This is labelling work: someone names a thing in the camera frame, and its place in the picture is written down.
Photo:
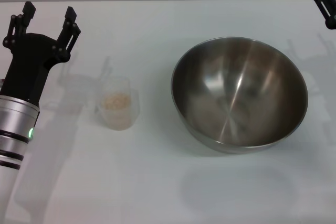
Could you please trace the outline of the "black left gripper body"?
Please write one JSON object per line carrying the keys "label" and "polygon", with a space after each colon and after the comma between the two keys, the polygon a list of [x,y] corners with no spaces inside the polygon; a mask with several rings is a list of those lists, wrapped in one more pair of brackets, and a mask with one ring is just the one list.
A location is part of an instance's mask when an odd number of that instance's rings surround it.
{"label": "black left gripper body", "polygon": [[70,59],[69,42],[69,34],[60,35],[57,40],[34,33],[5,37],[3,46],[11,51],[13,57],[1,95],[39,106],[49,71],[56,64]]}

